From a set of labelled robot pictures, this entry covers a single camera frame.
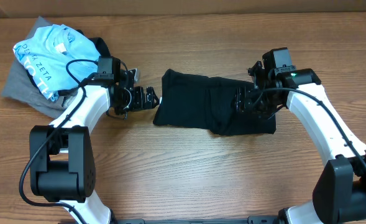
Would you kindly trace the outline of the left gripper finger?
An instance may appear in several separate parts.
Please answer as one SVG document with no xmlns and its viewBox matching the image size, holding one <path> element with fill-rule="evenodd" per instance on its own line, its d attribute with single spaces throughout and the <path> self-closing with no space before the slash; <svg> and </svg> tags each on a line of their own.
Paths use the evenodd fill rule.
<svg viewBox="0 0 366 224">
<path fill-rule="evenodd" d="M 155 93 L 147 93 L 146 94 L 146 102 L 145 109 L 154 109 L 156 106 L 160 104 L 160 100 Z"/>
<path fill-rule="evenodd" d="M 155 90 L 153 89 L 153 87 L 148 86 L 146 88 L 146 97 L 156 97 Z"/>
</svg>

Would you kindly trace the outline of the black t-shirt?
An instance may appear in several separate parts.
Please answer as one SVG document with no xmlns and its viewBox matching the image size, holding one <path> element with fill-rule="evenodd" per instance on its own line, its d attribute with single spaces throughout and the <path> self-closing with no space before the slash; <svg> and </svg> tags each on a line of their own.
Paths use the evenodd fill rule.
<svg viewBox="0 0 366 224">
<path fill-rule="evenodd" d="M 153 124 L 208 129 L 222 136 L 273 134 L 275 118 L 260 119 L 233 108 L 240 87 L 252 90 L 254 84 L 169 69 L 162 77 L 162 100 Z"/>
</svg>

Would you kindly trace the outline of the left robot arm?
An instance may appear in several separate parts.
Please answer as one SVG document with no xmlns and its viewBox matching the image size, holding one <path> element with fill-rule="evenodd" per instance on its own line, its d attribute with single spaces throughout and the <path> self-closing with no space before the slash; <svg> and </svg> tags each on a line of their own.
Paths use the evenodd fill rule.
<svg viewBox="0 0 366 224">
<path fill-rule="evenodd" d="M 47 126 L 34 126 L 30 159 L 19 193 L 37 207 L 63 207 L 76 223 L 116 223 L 113 211 L 95 191 L 96 167 L 90 134 L 103 114 L 127 118 L 130 111 L 160 104 L 152 87 L 135 86 L 138 72 L 115 57 L 100 57 L 97 71 L 77 82 L 72 104 Z"/>
</svg>

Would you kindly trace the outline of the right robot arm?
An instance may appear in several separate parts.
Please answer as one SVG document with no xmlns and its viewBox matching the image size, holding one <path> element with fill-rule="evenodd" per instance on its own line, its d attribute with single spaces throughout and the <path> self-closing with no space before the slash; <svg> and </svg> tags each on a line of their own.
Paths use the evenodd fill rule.
<svg viewBox="0 0 366 224">
<path fill-rule="evenodd" d="M 235 109 L 258 119 L 287 108 L 304 126 L 324 169 L 302 205 L 277 216 L 249 218 L 251 223 L 346 223 L 366 220 L 366 144 L 348 128 L 329 101 L 320 78 L 297 69 L 286 47 L 272 49 L 248 69 L 255 89 L 239 88 Z"/>
</svg>

